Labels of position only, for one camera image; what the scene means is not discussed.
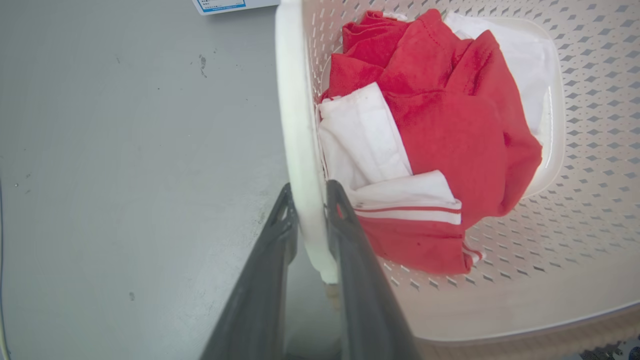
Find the red clothing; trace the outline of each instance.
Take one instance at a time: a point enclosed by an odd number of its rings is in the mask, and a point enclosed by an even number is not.
[[[462,225],[362,220],[374,250],[432,273],[470,271],[464,230],[507,214],[541,162],[518,88],[489,31],[460,40],[437,10],[411,23],[367,12],[342,29],[323,97],[374,81],[394,116],[414,174],[441,171],[462,201]]]

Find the striped trim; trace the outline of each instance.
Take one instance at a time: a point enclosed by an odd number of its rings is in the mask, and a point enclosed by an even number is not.
[[[471,256],[471,259],[473,259],[474,264],[486,258],[486,254],[484,252],[480,252],[478,250],[472,249],[466,240],[463,241],[462,243],[462,252]]]
[[[392,210],[405,210],[405,211],[444,211],[446,213],[460,214],[461,209],[442,208],[440,206],[394,206],[393,208],[380,208],[380,209],[355,209],[362,213],[379,213],[381,211]]]
[[[460,225],[462,216],[460,213],[451,213],[450,209],[442,209],[440,211],[433,210],[396,210],[381,209],[379,211],[360,211],[355,210],[356,215],[365,218],[394,218],[400,220],[420,220],[420,221],[438,221],[448,222],[449,224]]]

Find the red stripe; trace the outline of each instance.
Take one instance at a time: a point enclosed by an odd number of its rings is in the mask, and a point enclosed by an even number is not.
[[[382,211],[407,210],[407,211],[444,211],[446,213],[461,214],[462,209],[439,208],[437,206],[398,206],[395,208],[383,209],[354,209],[362,213],[381,213]]]

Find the white stripe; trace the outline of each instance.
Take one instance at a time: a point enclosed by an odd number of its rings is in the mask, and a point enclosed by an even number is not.
[[[443,209],[451,209],[451,210],[460,210],[462,209],[462,202],[456,200],[456,202],[444,202],[444,201],[398,201],[398,202],[375,202],[369,201],[366,204],[355,204],[357,207],[356,210],[380,210],[380,209],[388,209],[388,208],[443,208]]]
[[[460,225],[462,216],[460,214],[448,213],[446,211],[423,211],[423,210],[389,210],[368,213],[355,210],[356,215],[364,218],[394,218],[399,220],[421,220],[439,221],[449,224]]]

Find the white cloth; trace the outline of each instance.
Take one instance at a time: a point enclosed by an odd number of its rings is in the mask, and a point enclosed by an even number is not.
[[[553,41],[457,13],[448,13],[444,22],[460,38],[477,38],[486,30],[492,32],[518,85],[529,129],[533,135],[538,135],[545,94],[557,72]]]
[[[406,15],[403,15],[401,13],[385,12],[385,13],[382,13],[382,16],[388,17],[389,19],[395,19],[395,20],[398,20],[398,21],[402,21],[402,22],[409,22],[409,18]]]
[[[444,175],[413,175],[377,83],[325,100],[319,111],[327,176],[342,184],[358,216],[460,224],[462,204]]]

